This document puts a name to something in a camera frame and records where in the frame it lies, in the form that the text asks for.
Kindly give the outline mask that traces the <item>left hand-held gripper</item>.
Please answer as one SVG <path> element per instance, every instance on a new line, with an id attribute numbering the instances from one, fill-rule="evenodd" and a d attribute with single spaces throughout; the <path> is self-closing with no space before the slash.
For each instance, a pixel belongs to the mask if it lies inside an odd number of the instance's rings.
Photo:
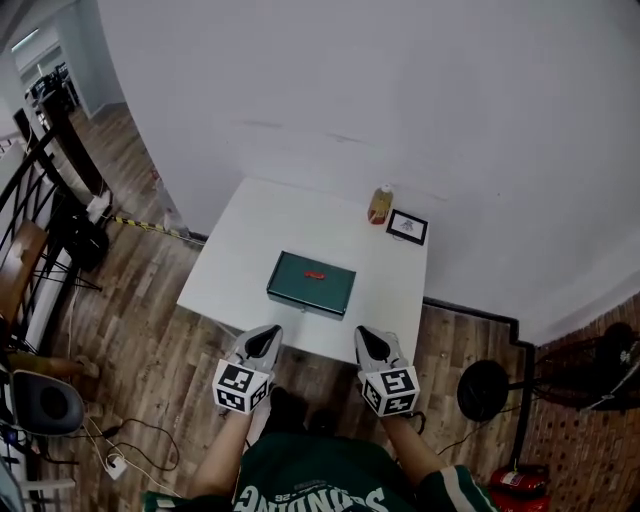
<path id="1" fill-rule="evenodd" d="M 280 325 L 263 325 L 242 333 L 236 339 L 235 352 L 250 360 L 253 369 L 220 359 L 212 381 L 215 404 L 221 408 L 249 414 L 268 396 L 283 337 Z"/>

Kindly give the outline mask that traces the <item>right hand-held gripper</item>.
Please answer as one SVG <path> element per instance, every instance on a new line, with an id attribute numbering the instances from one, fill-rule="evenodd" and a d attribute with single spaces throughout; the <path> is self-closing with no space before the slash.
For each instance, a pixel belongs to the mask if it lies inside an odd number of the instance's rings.
<path id="1" fill-rule="evenodd" d="M 365 402 L 377 416 L 412 412 L 419 396 L 419 382 L 396 335 L 360 325 L 355 329 L 354 340 L 361 369 L 372 372 L 360 375 Z"/>

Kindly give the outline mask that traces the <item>dark green box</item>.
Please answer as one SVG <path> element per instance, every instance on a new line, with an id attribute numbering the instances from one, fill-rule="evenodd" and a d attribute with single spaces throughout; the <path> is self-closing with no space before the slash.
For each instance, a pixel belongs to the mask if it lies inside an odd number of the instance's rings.
<path id="1" fill-rule="evenodd" d="M 283 297 L 277 294 L 267 294 L 268 298 L 274 302 L 292 307 L 300 312 L 316 314 L 336 320 L 342 320 L 345 316 L 346 310 L 335 310 L 327 308 L 321 305 L 310 304 L 304 301 L 295 300 L 288 297 Z"/>

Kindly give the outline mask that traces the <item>person's right forearm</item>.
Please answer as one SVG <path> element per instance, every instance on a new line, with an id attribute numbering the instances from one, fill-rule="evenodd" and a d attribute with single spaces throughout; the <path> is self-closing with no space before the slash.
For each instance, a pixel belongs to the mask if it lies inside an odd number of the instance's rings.
<path id="1" fill-rule="evenodd" d="M 387 416 L 381 419 L 381 424 L 403 472 L 414 488 L 417 488 L 428 475 L 447 467 L 447 464 L 421 438 L 408 419 L 399 415 Z"/>

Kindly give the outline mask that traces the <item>green metal box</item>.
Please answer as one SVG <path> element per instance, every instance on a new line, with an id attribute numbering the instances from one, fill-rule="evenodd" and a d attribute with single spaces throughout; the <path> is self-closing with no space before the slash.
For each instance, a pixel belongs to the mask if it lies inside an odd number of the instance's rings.
<path id="1" fill-rule="evenodd" d="M 324 280 L 305 278 L 307 271 L 325 274 Z M 356 272 L 282 251 L 268 281 L 267 294 L 347 311 Z"/>

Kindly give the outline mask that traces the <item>person's black shoe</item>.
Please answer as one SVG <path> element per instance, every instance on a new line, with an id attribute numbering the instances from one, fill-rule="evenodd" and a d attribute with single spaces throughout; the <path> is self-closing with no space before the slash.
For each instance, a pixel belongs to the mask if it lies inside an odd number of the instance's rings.
<path id="1" fill-rule="evenodd" d="M 316 410 L 309 420 L 308 432 L 316 436 L 333 437 L 336 434 L 338 415 L 330 409 Z"/>
<path id="2" fill-rule="evenodd" d="M 282 387 L 275 387 L 270 395 L 269 421 L 277 431 L 301 432 L 305 430 L 307 403 Z"/>

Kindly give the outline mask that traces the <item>white table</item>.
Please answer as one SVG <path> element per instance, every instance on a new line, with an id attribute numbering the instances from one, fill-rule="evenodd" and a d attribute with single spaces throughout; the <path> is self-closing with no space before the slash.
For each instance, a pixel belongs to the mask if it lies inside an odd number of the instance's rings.
<path id="1" fill-rule="evenodd" d="M 341 320 L 271 300 L 267 284 L 282 252 L 355 272 Z M 210 234 L 179 296 L 181 307 L 248 331 L 279 324 L 284 344 L 346 363 L 359 325 L 394 333 L 414 358 L 426 246 L 370 224 L 364 206 L 320 192 L 246 178 Z"/>

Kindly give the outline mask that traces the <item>black floor fan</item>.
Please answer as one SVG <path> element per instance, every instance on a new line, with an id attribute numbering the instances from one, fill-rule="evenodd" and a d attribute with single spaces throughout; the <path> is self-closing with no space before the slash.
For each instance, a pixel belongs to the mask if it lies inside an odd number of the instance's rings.
<path id="1" fill-rule="evenodd" d="M 458 383 L 458 405 L 466 418 L 485 422 L 500 413 L 515 390 L 576 410 L 640 408 L 640 332 L 614 323 L 601 336 L 542 356 L 533 374 L 520 382 L 511 383 L 494 360 L 477 361 Z"/>

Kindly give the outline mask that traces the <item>person's green shirt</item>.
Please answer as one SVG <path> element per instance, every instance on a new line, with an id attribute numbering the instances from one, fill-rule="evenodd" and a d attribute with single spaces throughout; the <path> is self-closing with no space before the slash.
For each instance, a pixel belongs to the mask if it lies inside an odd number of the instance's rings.
<path id="1" fill-rule="evenodd" d="M 147 492 L 144 512 L 500 512 L 464 466 L 417 486 L 377 444 L 273 433 L 242 458 L 234 497 Z"/>

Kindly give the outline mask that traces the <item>yellow black striped floor strip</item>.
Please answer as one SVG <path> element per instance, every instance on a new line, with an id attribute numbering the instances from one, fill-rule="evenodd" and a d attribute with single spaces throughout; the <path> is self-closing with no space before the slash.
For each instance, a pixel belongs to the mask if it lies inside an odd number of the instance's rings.
<path id="1" fill-rule="evenodd" d="M 147 232 L 157 232 L 157 233 L 161 233 L 163 235 L 166 236 L 170 236 L 172 238 L 176 238 L 179 240 L 182 240 L 184 242 L 188 242 L 188 243 L 192 243 L 198 246 L 204 246 L 205 242 L 199 238 L 196 238 L 194 236 L 191 235 L 185 235 L 179 231 L 176 230 L 172 230 L 172 229 L 167 229 L 165 228 L 163 225 L 161 224 L 154 224 L 154 223 L 148 223 L 148 222 L 143 222 L 143 221 L 136 221 L 133 219 L 128 219 L 128 218 L 124 218 L 124 217 L 119 217 L 119 216 L 114 216 L 114 215 L 110 215 L 110 216 L 105 216 L 105 219 L 121 224 L 121 225 L 126 225 L 126 226 L 130 226 L 130 227 L 136 227 L 136 228 L 140 228 L 144 231 Z"/>

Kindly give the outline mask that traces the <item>red fire extinguisher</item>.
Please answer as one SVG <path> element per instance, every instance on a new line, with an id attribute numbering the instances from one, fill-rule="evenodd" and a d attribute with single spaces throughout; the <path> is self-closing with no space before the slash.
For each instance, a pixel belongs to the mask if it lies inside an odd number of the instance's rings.
<path id="1" fill-rule="evenodd" d="M 502 492 L 524 496 L 541 495 L 549 481 L 549 469 L 540 465 L 524 465 L 518 468 L 502 467 L 490 478 L 489 485 Z"/>

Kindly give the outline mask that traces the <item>black bag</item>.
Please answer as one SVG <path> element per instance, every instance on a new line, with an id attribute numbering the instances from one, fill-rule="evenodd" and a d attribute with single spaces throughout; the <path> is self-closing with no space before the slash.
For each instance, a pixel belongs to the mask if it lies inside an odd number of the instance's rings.
<path id="1" fill-rule="evenodd" d="M 71 217 L 65 250 L 82 270 L 93 271 L 104 260 L 108 249 L 109 238 L 103 228 L 86 217 Z"/>

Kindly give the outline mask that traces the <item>brown wooden chair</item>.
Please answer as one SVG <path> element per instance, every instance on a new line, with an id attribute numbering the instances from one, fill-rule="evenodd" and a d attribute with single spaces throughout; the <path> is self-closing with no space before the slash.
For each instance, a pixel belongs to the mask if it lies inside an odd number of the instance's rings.
<path id="1" fill-rule="evenodd" d="M 10 330 L 17 322 L 28 284 L 47 244 L 47 233 L 24 220 L 0 265 L 0 317 Z"/>

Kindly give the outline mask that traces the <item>dark wooden railing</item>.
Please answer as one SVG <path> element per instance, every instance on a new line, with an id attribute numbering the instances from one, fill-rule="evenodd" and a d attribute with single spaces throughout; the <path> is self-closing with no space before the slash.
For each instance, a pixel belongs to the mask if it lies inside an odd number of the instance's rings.
<path id="1" fill-rule="evenodd" d="M 37 136 L 24 111 L 14 120 L 25 144 L 0 148 L 0 265 L 24 220 L 48 235 L 43 255 L 28 284 L 16 324 L 8 330 L 0 317 L 0 343 L 37 352 L 60 294 L 70 286 L 94 290 L 65 250 L 72 216 L 87 217 L 94 196 L 110 191 L 55 94 L 44 101 L 49 124 Z"/>

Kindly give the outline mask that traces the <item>black picture frame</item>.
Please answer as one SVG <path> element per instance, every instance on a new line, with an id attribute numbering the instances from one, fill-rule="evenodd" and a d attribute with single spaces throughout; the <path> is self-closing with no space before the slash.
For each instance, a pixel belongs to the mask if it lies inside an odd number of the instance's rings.
<path id="1" fill-rule="evenodd" d="M 386 227 L 386 232 L 401 240 L 409 241 L 419 246 L 426 242 L 429 223 L 426 220 L 393 209 Z"/>

